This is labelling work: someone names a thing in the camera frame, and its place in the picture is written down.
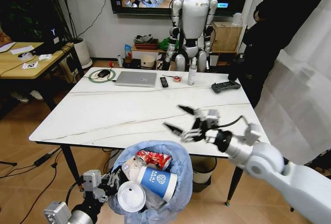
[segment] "blue plastic bag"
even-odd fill
[[[158,211],[145,210],[142,213],[124,211],[117,201],[117,195],[109,197],[110,208],[119,215],[125,215],[126,224],[166,224],[174,220],[185,208],[192,195],[192,163],[186,149],[173,141],[144,141],[126,148],[114,164],[121,166],[139,150],[171,155],[170,172],[177,174],[177,184],[173,197]]]

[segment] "silver laptop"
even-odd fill
[[[115,85],[154,87],[156,73],[122,71],[116,79]]]

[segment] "shoe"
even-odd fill
[[[38,91],[31,91],[30,95],[32,95],[38,101],[43,101],[43,97],[41,96],[41,94]]]
[[[27,104],[30,102],[29,98],[27,98],[26,96],[23,96],[19,93],[17,93],[16,91],[10,92],[10,95],[17,99],[18,101],[20,101],[21,103]]]

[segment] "white curtain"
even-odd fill
[[[253,0],[249,26],[261,1]],[[331,148],[331,0],[322,0],[281,51],[255,111],[272,145],[295,163]]]

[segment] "computer mouse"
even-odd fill
[[[110,74],[110,70],[102,70],[98,73],[98,77],[104,78],[105,76],[108,76]]]

